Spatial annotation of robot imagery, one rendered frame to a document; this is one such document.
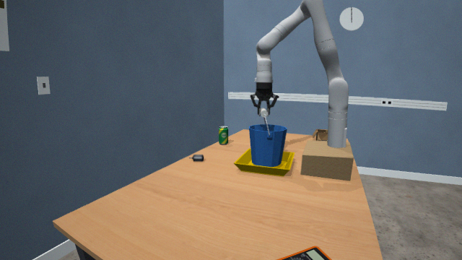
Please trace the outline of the green and yellow drink can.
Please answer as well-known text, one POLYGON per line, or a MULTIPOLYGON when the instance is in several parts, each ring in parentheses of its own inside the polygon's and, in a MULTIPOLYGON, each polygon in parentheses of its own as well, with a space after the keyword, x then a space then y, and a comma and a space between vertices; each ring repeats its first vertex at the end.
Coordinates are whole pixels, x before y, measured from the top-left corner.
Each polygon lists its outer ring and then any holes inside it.
POLYGON ((227 126, 219 127, 219 143, 221 145, 228 144, 228 128, 227 126))

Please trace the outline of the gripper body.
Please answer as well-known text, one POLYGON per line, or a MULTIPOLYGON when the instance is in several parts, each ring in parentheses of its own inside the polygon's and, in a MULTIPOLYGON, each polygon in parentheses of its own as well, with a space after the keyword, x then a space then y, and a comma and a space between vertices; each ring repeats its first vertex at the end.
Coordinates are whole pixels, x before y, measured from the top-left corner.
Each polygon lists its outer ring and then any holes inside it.
POLYGON ((260 94, 263 94, 262 101, 266 101, 266 94, 269 95, 269 99, 273 95, 272 82, 257 82, 256 83, 256 97, 259 99, 260 94), (265 90, 262 90, 265 89, 265 90))

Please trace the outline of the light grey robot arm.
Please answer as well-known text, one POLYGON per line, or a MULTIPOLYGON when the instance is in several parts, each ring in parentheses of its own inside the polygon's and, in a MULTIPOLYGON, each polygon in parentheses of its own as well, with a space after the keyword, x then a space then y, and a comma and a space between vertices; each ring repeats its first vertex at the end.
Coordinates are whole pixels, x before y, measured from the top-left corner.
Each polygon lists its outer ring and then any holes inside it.
POLYGON ((349 86, 339 65, 339 55, 322 0, 302 0, 288 18, 259 40, 256 46, 257 75, 255 82, 272 82, 270 51, 300 23, 312 18, 314 41, 328 79, 328 146, 346 147, 349 86), (269 52, 269 53, 268 53, 269 52), (333 80, 334 79, 334 80, 333 80))

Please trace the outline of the orange digital multimeter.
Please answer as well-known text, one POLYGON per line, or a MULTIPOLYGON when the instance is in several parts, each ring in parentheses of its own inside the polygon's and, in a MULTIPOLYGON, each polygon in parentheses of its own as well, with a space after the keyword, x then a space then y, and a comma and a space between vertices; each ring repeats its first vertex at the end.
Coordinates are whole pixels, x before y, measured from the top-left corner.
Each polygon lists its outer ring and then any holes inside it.
POLYGON ((332 260, 319 247, 313 246, 303 251, 285 256, 277 260, 332 260))

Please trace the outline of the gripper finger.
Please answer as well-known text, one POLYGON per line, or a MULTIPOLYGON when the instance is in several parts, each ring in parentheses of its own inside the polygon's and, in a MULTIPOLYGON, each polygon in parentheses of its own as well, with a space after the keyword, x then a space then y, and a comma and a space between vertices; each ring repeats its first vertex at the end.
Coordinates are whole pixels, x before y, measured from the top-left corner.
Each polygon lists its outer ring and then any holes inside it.
MULTIPOLYGON (((269 115, 270 115, 270 108, 274 107, 277 98, 278 98, 278 95, 273 94, 273 99, 274 99, 274 100, 273 100, 273 102, 272 102, 272 105, 270 105, 270 102, 269 102, 269 95, 266 94, 266 101, 267 101, 267 106, 268 106, 268 107, 267 107, 267 111, 268 111, 269 115)), ((268 115, 268 116, 269 116, 269 115, 268 115)))
POLYGON ((256 102, 254 100, 255 96, 256 96, 256 94, 250 95, 250 98, 251 98, 251 100, 253 102, 253 105, 258 108, 258 115, 261 116, 261 101, 262 101, 263 94, 260 94, 260 98, 258 100, 258 105, 256 105, 256 102))

